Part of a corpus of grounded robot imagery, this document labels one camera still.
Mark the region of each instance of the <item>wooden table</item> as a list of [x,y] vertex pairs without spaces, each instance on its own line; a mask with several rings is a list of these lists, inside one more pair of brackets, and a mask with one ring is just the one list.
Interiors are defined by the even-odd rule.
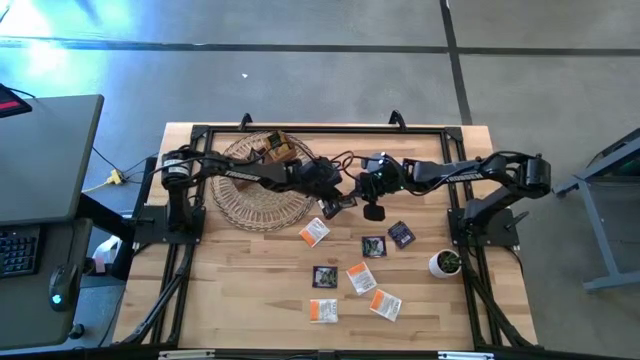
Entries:
[[[188,144],[192,125],[167,124],[160,152]],[[462,130],[468,158],[487,156],[492,152],[487,127],[465,126]],[[216,134],[214,149],[222,152],[242,136]],[[442,162],[442,149],[437,136],[296,134],[296,137],[304,141],[315,154],[327,157],[344,150],[353,150],[363,156],[385,151],[399,161],[408,157]],[[350,171],[359,171],[356,164]],[[484,197],[496,186],[496,183],[489,181],[474,182],[475,196]],[[339,187],[346,192],[353,188],[353,181],[345,177]],[[318,207],[314,207],[294,226],[276,232],[255,233],[237,229],[224,219],[215,206],[209,186],[206,187],[205,199],[205,234],[196,248],[180,347],[345,350],[473,348],[462,277],[441,280],[430,275],[427,269],[427,262],[434,253],[451,247],[445,215],[450,207],[446,187],[424,197],[415,197],[406,192],[385,196],[379,202],[386,208],[387,218],[383,222],[365,220],[362,206],[344,210],[330,221],[323,220],[331,233],[315,248],[310,248],[298,232],[314,217],[322,219]],[[162,205],[166,201],[167,193],[157,177],[153,182],[149,203]],[[464,206],[464,199],[461,198],[461,201],[461,206]],[[369,310],[375,291],[356,295],[345,271],[363,261],[362,236],[385,235],[387,229],[398,220],[411,228],[417,240],[404,250],[399,250],[387,238],[388,256],[366,259],[378,282],[377,288],[403,300],[394,323]],[[167,248],[152,245],[134,259],[114,341],[129,335],[156,300]],[[486,253],[497,303],[522,335],[535,342],[527,295],[516,259],[501,248],[487,248]],[[338,266],[338,288],[312,288],[314,265]],[[337,324],[309,322],[309,299],[316,298],[338,299]],[[481,301],[478,304],[483,333],[489,339],[486,311]],[[168,333],[170,327],[172,309],[173,303],[167,311],[164,334]]]

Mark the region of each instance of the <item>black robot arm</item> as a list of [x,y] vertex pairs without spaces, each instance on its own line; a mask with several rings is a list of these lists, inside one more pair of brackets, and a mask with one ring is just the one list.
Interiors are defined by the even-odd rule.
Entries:
[[[183,146],[162,156],[162,186],[169,193],[167,226],[169,231],[188,230],[192,226],[192,205],[188,190],[212,176],[225,176],[259,183],[274,192],[296,191],[317,199],[325,218],[331,219],[344,207],[355,206],[335,186],[342,182],[340,172],[326,157],[263,164],[262,158],[241,160],[218,152],[203,153]],[[200,169],[191,174],[194,162]]]
[[450,164],[405,159],[402,164],[382,153],[363,161],[367,172],[358,175],[355,194],[368,201],[365,217],[383,220],[384,210],[376,204],[379,197],[400,190],[426,195],[444,184],[493,180],[502,184],[484,199],[467,204],[463,221],[467,226],[484,227],[500,210],[522,199],[536,199],[551,189],[551,166],[540,155],[496,152],[485,159],[476,158]]

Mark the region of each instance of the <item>woven basket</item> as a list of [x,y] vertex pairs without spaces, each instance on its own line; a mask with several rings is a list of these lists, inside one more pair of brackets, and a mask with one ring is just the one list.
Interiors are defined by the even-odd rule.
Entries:
[[[231,144],[224,155],[237,159],[246,159],[251,149],[264,146],[263,139],[272,132],[253,133]],[[310,161],[304,151],[313,155],[311,150],[299,139],[287,135],[289,142],[295,144],[297,157],[303,163]],[[251,184],[238,191],[230,178],[216,176],[210,181],[213,199],[218,208],[233,225],[249,231],[273,231],[293,225],[306,215],[315,203],[294,191],[275,193],[264,189],[260,184]]]

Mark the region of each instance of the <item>computer mouse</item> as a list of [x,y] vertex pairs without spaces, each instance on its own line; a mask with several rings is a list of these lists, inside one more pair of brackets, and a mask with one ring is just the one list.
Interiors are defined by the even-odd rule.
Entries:
[[60,265],[51,274],[49,280],[49,305],[53,311],[67,311],[77,298],[78,266],[75,264]]

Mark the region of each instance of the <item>keyboard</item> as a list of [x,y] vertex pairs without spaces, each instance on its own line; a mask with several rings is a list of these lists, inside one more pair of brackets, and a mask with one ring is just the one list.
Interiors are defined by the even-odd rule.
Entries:
[[0,228],[0,279],[38,272],[40,226]]

